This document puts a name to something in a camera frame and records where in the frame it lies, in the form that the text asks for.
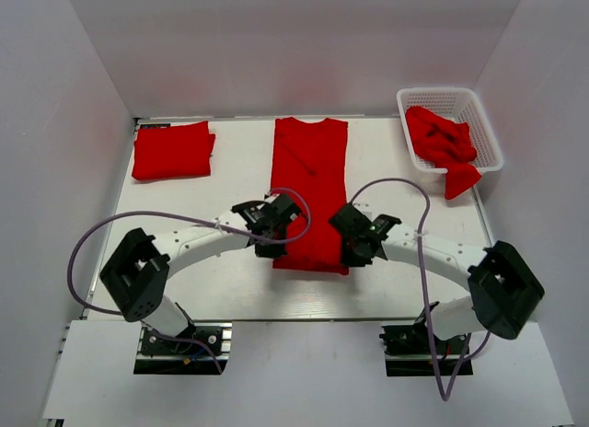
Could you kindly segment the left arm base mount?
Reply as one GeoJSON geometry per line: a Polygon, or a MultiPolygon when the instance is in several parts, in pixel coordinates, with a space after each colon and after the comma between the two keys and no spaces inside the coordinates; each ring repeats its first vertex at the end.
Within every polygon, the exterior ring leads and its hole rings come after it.
{"type": "Polygon", "coordinates": [[[135,375],[220,375],[225,370],[232,339],[231,323],[199,323],[186,341],[164,340],[143,325],[135,356],[135,375]]]}

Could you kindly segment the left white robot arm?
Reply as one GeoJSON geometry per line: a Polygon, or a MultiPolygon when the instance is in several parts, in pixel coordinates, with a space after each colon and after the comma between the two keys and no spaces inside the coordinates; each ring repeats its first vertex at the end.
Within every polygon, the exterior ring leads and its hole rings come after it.
{"type": "Polygon", "coordinates": [[[168,233],[129,231],[102,267],[99,278],[128,322],[140,321],[173,352],[194,342],[194,325],[180,306],[165,295],[167,281],[184,269],[212,257],[249,247],[257,256],[279,259],[286,245],[300,239],[311,225],[305,200],[286,190],[260,201],[243,202],[207,221],[177,214],[151,216],[190,223],[168,233]]]}

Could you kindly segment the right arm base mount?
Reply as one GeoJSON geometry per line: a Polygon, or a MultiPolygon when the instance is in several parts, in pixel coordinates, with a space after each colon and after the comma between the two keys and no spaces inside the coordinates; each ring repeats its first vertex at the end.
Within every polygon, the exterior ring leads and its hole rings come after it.
{"type": "MultiPolygon", "coordinates": [[[[434,376],[427,328],[415,328],[413,324],[386,324],[379,338],[384,347],[387,377],[434,376]]],[[[457,374],[473,375],[471,361],[467,359],[470,348],[465,335],[450,340],[433,337],[433,340],[441,376],[453,373],[461,353],[465,354],[466,359],[457,374]]]]}

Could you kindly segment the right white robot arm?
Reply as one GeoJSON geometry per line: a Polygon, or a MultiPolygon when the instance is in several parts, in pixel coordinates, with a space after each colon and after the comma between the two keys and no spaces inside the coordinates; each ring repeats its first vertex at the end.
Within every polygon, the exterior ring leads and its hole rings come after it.
{"type": "Polygon", "coordinates": [[[516,339],[545,295],[536,275],[509,243],[491,248],[452,242],[418,232],[400,219],[380,214],[368,218],[345,204],[330,219],[342,238],[341,263],[364,267],[373,259],[423,265],[457,284],[468,296],[431,305],[431,320],[420,315],[415,329],[417,344],[437,352],[458,335],[488,331],[504,339],[516,339]]]}

